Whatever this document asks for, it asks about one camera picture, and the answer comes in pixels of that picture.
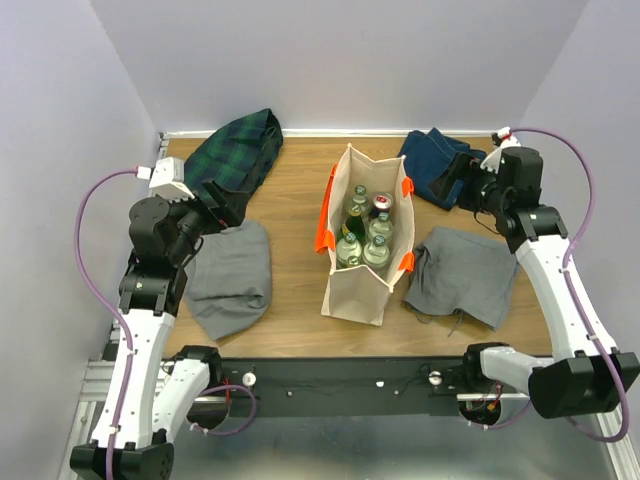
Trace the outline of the beige canvas tote bag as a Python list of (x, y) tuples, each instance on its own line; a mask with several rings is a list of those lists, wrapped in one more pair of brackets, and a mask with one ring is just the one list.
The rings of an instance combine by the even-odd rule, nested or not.
[[(371, 205), (372, 196), (377, 192), (389, 192), (394, 198), (389, 213), (394, 231), (387, 243), (390, 262), (382, 274), (368, 267), (362, 257), (357, 267), (339, 269), (337, 266), (336, 246), (344, 237), (342, 224), (348, 217), (345, 207), (359, 184), (366, 187)], [(373, 160), (351, 145), (346, 148), (330, 174), (315, 238), (316, 251), (326, 252), (330, 259), (322, 315), (375, 326), (383, 323), (384, 311), (394, 287), (403, 274), (414, 268), (413, 193), (413, 181), (405, 172), (403, 156)], [(368, 226), (365, 226), (365, 245), (369, 242)]]

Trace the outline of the green perrier bottle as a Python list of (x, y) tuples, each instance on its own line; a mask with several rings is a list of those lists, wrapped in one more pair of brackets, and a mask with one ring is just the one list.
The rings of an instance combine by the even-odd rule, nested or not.
[(361, 245), (366, 243), (366, 228), (360, 215), (349, 215), (342, 224), (342, 233), (344, 236), (352, 233)]
[(369, 214), (371, 208), (371, 202), (367, 198), (365, 198), (364, 200), (356, 200), (355, 198), (352, 198), (347, 203), (345, 212), (347, 216), (357, 213), (362, 219), (363, 224), (367, 226), (370, 222)]

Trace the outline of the clear bottle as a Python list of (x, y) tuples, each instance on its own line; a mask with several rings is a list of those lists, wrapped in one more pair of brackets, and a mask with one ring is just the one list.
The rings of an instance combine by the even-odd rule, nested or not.
[(390, 242), (393, 236), (394, 226), (388, 212), (380, 212), (368, 226), (367, 238), (372, 241), (376, 236), (381, 236), (386, 243)]
[(362, 261), (378, 274), (386, 271), (390, 262), (390, 249), (382, 235), (375, 235), (363, 247)]
[(336, 246), (336, 261), (339, 269), (357, 267), (361, 264), (363, 247), (352, 233), (341, 238)]
[(354, 188), (353, 195), (351, 196), (350, 203), (352, 205), (359, 205), (363, 210), (369, 210), (371, 207), (371, 200), (368, 196), (367, 189), (364, 185), (359, 184)]

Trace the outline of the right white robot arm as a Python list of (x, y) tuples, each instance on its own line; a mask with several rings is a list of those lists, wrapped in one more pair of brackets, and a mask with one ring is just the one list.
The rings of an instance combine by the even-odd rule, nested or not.
[(526, 272), (552, 344), (536, 358), (504, 343), (468, 347), (460, 379), (480, 392), (494, 381), (527, 395), (545, 419), (608, 413), (621, 406), (639, 375), (639, 361), (619, 350), (598, 320), (568, 252), (559, 212), (541, 204), (543, 159), (528, 147), (499, 148), (480, 160), (459, 153), (430, 188), (446, 198), (463, 188), (458, 206), (494, 217), (497, 232)]

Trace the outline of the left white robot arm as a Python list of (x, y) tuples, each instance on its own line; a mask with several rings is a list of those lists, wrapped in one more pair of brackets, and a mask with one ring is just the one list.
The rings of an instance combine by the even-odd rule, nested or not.
[(224, 377), (213, 347), (187, 346), (167, 383), (158, 384), (162, 357), (187, 284), (186, 266), (205, 235), (236, 227), (249, 196), (208, 180), (207, 198), (173, 182), (167, 193), (136, 202), (129, 211), (132, 251), (112, 312), (119, 346), (98, 423), (84, 445), (73, 448), (70, 468), (81, 479), (167, 479), (175, 435), (201, 395), (219, 393), (225, 407), (233, 393), (257, 410), (253, 392)]

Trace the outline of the blue denim jeans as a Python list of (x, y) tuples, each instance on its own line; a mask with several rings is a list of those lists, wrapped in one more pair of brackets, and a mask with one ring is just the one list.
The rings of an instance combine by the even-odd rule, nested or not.
[(404, 169), (413, 181), (415, 194), (449, 211), (456, 204), (463, 183), (457, 181), (446, 200), (437, 199), (429, 185), (446, 171), (458, 153), (470, 154), (478, 159), (487, 156), (484, 151), (472, 148), (469, 143), (443, 135), (437, 128), (432, 128), (427, 133), (411, 131), (398, 156), (404, 156)]

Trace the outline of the green plaid cloth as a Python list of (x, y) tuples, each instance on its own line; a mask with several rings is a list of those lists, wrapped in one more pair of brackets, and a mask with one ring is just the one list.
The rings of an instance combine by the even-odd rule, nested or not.
[(284, 143), (271, 109), (240, 117), (216, 130), (186, 160), (184, 183), (192, 190), (206, 180), (227, 191), (254, 195)]

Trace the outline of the red soda can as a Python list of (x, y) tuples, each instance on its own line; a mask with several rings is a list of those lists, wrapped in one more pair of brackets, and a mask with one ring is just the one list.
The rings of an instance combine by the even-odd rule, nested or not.
[(374, 219), (379, 216), (380, 213), (389, 214), (394, 204), (394, 198), (389, 192), (377, 192), (372, 196), (372, 207), (370, 211), (370, 218)]

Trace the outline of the left grey cloth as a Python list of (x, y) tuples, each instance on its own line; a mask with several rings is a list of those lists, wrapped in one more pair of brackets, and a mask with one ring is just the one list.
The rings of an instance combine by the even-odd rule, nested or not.
[(203, 240), (186, 268), (185, 299), (196, 322), (216, 341), (250, 328), (269, 307), (270, 243), (266, 228), (251, 219)]

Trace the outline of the right grey shorts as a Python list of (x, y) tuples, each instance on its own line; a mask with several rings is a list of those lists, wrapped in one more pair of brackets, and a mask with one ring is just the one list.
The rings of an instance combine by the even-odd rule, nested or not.
[(421, 314), (464, 313), (499, 329), (508, 316), (519, 265), (506, 244), (436, 227), (414, 250), (415, 268), (404, 297)]

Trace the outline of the clear bottle back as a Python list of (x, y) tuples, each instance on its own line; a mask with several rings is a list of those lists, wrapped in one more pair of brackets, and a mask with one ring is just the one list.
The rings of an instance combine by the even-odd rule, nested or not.
[(368, 196), (367, 189), (364, 185), (359, 184), (354, 188), (353, 195), (351, 196), (350, 203), (352, 205), (359, 205), (363, 210), (369, 210), (371, 207), (371, 200)]

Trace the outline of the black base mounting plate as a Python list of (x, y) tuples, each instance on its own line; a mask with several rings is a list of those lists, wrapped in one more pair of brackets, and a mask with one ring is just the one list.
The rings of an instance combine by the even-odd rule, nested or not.
[(226, 378), (252, 373), (260, 418), (456, 416), (465, 388), (455, 356), (226, 358)]

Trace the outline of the aluminium frame rail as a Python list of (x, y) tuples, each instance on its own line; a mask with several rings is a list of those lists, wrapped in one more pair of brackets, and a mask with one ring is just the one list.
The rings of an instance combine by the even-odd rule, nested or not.
[(81, 228), (86, 206), (91, 195), (108, 180), (117, 177), (113, 173), (92, 186), (81, 200), (75, 221), (73, 241), (74, 257), (82, 280), (98, 302), (112, 315), (111, 337), (105, 351), (96, 362), (91, 362), (85, 370), (85, 377), (79, 396), (78, 406), (67, 443), (65, 460), (60, 468), (60, 479), (79, 479), (81, 475), (71, 468), (72, 450), (91, 440), (91, 424), (99, 414), (107, 416), (106, 438), (114, 439), (120, 428), (120, 418), (127, 391), (132, 378), (131, 357), (134, 355), (133, 334), (128, 324), (129, 318), (99, 291), (89, 277), (81, 253)]

